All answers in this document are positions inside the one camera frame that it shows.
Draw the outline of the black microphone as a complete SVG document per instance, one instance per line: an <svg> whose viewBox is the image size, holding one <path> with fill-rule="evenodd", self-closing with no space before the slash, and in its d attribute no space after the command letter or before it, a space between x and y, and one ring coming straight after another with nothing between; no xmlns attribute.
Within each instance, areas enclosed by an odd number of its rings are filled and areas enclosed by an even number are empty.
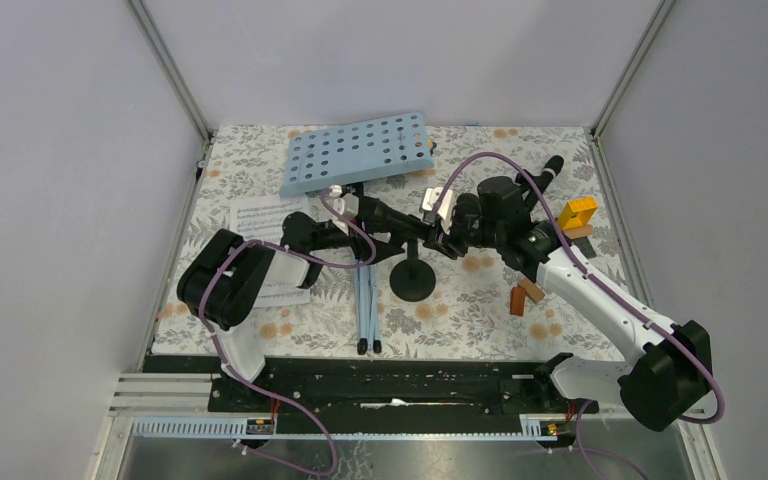
<svg viewBox="0 0 768 480"><path fill-rule="evenodd" d="M359 199L357 218L367 233L388 233L392 242L426 241L434 233L433 227L419 218L399 212L382 200L369 196Z"/></svg>
<svg viewBox="0 0 768 480"><path fill-rule="evenodd" d="M528 177L532 180L537 189L543 193L561 173L564 163L565 160L562 156L553 155L544 163L539 173L528 172Z"/></svg>

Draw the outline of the black microphone stand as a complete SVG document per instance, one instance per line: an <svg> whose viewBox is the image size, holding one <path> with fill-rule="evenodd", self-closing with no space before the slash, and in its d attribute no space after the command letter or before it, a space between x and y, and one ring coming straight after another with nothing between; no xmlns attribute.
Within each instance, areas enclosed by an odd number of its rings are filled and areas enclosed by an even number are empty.
<svg viewBox="0 0 768 480"><path fill-rule="evenodd" d="M508 212L514 219L529 219L531 211L539 202L533 193L534 183L527 176L517 174L513 180L512 190L505 200Z"/></svg>
<svg viewBox="0 0 768 480"><path fill-rule="evenodd" d="M389 287L400 300L420 302L433 293L436 276L432 267L419 258L418 240L406 241L404 248L405 258L389 270ZM385 261L373 265L378 269Z"/></svg>

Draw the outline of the light blue music stand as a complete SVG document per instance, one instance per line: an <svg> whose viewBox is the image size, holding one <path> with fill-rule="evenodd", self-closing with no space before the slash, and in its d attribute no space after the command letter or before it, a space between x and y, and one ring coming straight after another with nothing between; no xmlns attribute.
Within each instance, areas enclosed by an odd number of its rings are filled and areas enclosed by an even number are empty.
<svg viewBox="0 0 768 480"><path fill-rule="evenodd" d="M411 173L432 166L424 116L408 112L311 132L290 139L287 173L280 193L284 197L327 190L339 185L357 196L369 196L365 185L372 180ZM388 233L374 233L388 240ZM378 282L373 264L355 270L357 351L381 351L377 304Z"/></svg>

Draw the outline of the sheet music page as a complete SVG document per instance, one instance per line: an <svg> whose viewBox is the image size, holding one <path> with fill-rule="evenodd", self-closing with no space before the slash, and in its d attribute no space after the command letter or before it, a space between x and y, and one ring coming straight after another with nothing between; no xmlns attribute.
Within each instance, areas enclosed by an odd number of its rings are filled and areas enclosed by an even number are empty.
<svg viewBox="0 0 768 480"><path fill-rule="evenodd" d="M310 213L310 203L305 196L282 199L279 195L238 198L230 201L230 229L250 238L279 244L283 236L284 219L294 212ZM255 308L283 307L310 302L308 290L291 285L265 282L261 287Z"/></svg>

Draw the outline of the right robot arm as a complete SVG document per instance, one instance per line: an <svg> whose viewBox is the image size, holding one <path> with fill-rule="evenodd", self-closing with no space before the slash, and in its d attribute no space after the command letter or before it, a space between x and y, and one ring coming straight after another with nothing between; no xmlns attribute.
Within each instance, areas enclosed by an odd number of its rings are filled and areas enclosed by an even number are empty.
<svg viewBox="0 0 768 480"><path fill-rule="evenodd" d="M470 247L492 248L505 264L558 295L596 326L620 352L619 361L557 356L533 386L535 402L557 412L572 399L621 405L641 425L662 431L676 420L719 421L724 393L713 375L707 330L678 324L622 290L592 266L549 215L535 222L535 206L555 179L550 168L533 176L497 176L477 193L453 195L452 184L426 189L421 211L433 228L431 244L451 257Z"/></svg>

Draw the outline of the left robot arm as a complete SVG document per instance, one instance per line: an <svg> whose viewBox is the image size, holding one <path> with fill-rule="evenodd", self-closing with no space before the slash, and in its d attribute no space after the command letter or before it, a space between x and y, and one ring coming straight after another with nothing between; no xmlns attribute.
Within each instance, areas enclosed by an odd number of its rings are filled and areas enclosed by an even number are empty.
<svg viewBox="0 0 768 480"><path fill-rule="evenodd" d="M270 397L268 381L259 377L265 356L247 322L262 287L311 288L327 264L317 257L320 250L349 248L356 267L396 255L399 247L372 235L399 232L412 220L378 199L353 194L326 207L333 215L327 221L289 214L278 243L220 229L178 281L178 299L206 326L222 370L236 379L232 398L245 410L261 409Z"/></svg>

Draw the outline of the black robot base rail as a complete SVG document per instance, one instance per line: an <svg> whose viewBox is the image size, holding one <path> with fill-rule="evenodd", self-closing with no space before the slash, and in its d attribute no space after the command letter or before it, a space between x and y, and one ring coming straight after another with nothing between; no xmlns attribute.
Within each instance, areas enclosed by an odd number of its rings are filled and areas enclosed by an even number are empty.
<svg viewBox="0 0 768 480"><path fill-rule="evenodd" d="M151 355L151 374L205 374L211 413L252 414L259 430L316 434L514 434L523 416L563 424L584 401L550 384L533 361L273 357L251 390L210 356Z"/></svg>

